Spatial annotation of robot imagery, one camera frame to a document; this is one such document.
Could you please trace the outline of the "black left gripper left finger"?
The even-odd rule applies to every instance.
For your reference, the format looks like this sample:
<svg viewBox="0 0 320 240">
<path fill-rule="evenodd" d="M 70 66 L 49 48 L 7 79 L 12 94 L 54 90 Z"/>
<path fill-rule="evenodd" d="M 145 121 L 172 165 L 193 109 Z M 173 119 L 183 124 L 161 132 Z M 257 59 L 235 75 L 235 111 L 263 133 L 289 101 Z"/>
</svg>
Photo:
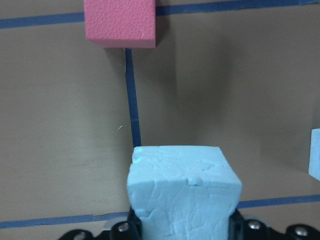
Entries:
<svg viewBox="0 0 320 240">
<path fill-rule="evenodd" d="M 142 222 L 130 207 L 127 219 L 112 226 L 110 240 L 142 240 Z"/>
</svg>

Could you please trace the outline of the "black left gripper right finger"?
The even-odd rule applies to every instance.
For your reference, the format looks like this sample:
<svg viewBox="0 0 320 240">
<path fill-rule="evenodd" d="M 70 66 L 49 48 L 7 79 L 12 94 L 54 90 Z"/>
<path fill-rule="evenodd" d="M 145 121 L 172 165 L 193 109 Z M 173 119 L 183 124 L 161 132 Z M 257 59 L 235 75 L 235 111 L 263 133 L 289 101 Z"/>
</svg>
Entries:
<svg viewBox="0 0 320 240">
<path fill-rule="evenodd" d="M 228 240 L 269 240 L 267 225 L 257 218 L 244 217 L 236 209 L 228 220 Z"/>
</svg>

